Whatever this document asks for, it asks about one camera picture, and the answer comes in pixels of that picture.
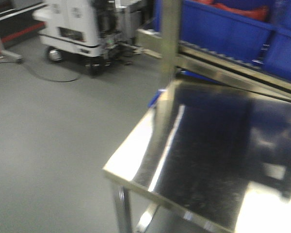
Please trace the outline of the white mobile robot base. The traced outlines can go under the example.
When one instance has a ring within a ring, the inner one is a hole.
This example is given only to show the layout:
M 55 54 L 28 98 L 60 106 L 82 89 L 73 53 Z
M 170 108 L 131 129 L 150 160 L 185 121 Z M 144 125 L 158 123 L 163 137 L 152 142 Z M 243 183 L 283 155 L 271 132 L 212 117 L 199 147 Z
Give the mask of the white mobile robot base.
M 142 24 L 140 4 L 140 0 L 126 5 L 119 0 L 48 0 L 32 16 L 45 24 L 38 34 L 50 62 L 61 62 L 64 53 L 76 54 L 88 73 L 96 75 L 113 61 L 131 64 L 123 55 L 126 50 L 139 51 L 134 39 Z

